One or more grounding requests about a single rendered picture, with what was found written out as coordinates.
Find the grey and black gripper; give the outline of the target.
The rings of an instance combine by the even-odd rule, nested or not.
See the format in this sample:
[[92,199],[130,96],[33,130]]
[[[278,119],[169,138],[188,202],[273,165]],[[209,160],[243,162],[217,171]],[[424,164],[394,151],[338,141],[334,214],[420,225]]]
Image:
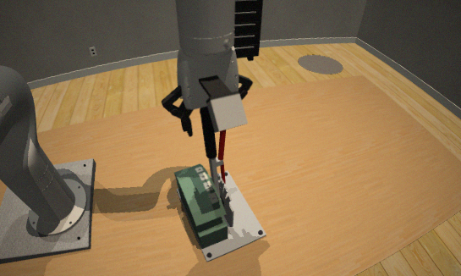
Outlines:
[[[209,98],[199,79],[214,75],[217,75],[231,92],[239,91],[242,100],[253,84],[250,78],[239,75],[234,46],[225,52],[209,55],[186,52],[183,49],[178,51],[178,87],[162,99],[162,105],[173,116],[181,119],[183,131],[187,131],[189,137],[193,135],[189,116],[194,109],[207,107],[206,100]],[[240,88],[239,83],[242,84]],[[177,107],[173,103],[179,98],[183,98],[183,102]]]

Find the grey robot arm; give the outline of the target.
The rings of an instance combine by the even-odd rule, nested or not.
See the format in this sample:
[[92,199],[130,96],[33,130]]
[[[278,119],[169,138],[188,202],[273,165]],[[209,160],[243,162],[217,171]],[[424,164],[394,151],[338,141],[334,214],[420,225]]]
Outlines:
[[[175,0],[180,47],[209,55],[234,45],[235,0]],[[199,79],[215,133],[248,124],[239,91],[217,75]],[[12,127],[13,126],[13,127]],[[63,179],[40,147],[31,90],[14,69],[0,65],[0,180],[29,209],[43,235],[72,229],[87,206],[84,187]]]

